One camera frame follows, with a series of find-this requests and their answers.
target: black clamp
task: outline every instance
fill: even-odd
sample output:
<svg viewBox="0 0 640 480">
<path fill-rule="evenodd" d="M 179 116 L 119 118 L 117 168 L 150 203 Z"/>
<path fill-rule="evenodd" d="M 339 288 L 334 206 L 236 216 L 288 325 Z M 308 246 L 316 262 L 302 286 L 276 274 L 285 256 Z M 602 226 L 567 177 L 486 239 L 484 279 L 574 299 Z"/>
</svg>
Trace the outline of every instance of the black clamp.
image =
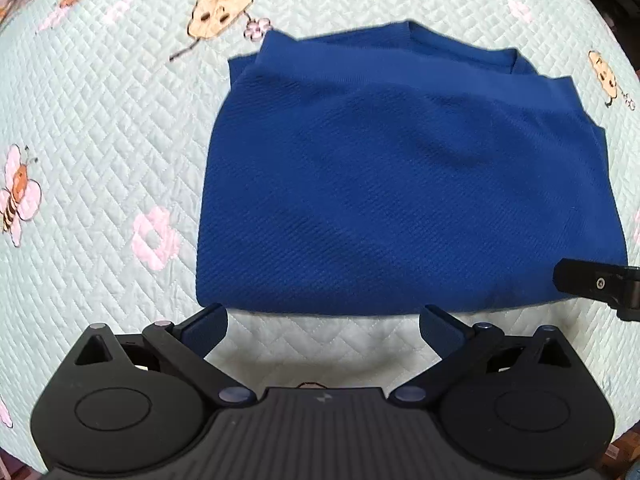
<svg viewBox="0 0 640 480">
<path fill-rule="evenodd" d="M 560 292 L 601 301 L 622 321 L 640 321 L 640 268 L 560 260 L 554 269 Z"/>
</svg>

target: quilted bedspread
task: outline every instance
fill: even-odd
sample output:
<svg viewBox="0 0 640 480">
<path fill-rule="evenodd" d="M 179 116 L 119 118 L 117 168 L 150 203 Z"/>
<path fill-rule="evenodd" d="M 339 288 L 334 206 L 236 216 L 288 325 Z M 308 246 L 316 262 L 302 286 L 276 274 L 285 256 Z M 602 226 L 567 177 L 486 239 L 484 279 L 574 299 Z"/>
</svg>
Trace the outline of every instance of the quilted bedspread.
<svg viewBox="0 0 640 480">
<path fill-rule="evenodd" d="M 33 218 L 13 218 L 19 228 L 0 240 L 0 446 L 35 468 L 44 464 L 31 410 L 89 323 L 135 332 L 199 309 L 200 194 L 229 88 L 226 60 L 254 51 L 269 24 L 304 37 L 412 18 L 476 46 L 516 46 L 540 73 L 570 75 L 606 129 L 629 261 L 640 264 L 640 84 L 588 0 L 254 0 L 253 23 L 241 17 L 173 62 L 191 43 L 196 0 L 79 0 L 64 9 L 59 1 L 33 0 L 0 32 L 0 160 L 6 170 L 16 144 L 24 189 L 34 189 L 31 180 L 42 190 Z M 596 57 L 615 84 L 609 72 L 598 79 Z M 246 113 L 260 114 L 260 103 Z M 2 186 L 12 190 L 7 175 Z M 606 306 L 572 300 L 461 319 L 513 334 L 559 326 L 608 397 L 616 432 L 640 418 L 640 325 Z M 302 381 L 389 391 L 436 362 L 414 316 L 237 311 L 208 359 L 258 393 Z"/>
</svg>

